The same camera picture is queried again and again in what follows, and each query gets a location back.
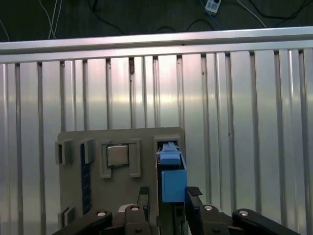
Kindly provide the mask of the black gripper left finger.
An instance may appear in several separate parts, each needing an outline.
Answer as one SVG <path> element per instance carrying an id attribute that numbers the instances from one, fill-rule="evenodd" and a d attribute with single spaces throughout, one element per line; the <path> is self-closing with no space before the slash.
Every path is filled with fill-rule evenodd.
<path id="1" fill-rule="evenodd" d="M 123 205 L 115 214 L 91 209 L 55 232 L 56 235 L 149 235 L 150 188 L 141 187 L 136 204 Z"/>

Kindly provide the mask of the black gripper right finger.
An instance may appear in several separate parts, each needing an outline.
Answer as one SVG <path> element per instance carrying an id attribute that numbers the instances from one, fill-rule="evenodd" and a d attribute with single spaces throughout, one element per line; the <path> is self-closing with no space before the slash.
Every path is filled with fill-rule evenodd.
<path id="1" fill-rule="evenodd" d="M 185 216 L 193 235 L 299 235 L 299 233 L 249 209 L 229 216 L 203 204 L 198 187 L 185 188 Z"/>

